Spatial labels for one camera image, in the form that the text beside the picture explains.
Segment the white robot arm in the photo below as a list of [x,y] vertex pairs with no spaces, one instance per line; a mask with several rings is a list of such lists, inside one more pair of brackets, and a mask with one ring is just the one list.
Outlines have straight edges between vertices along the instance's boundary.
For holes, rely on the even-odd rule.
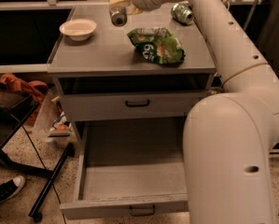
[[[117,25],[177,0],[109,0]],[[183,134],[190,224],[276,224],[269,151],[279,141],[279,79],[221,0],[193,8],[224,92],[188,113]]]

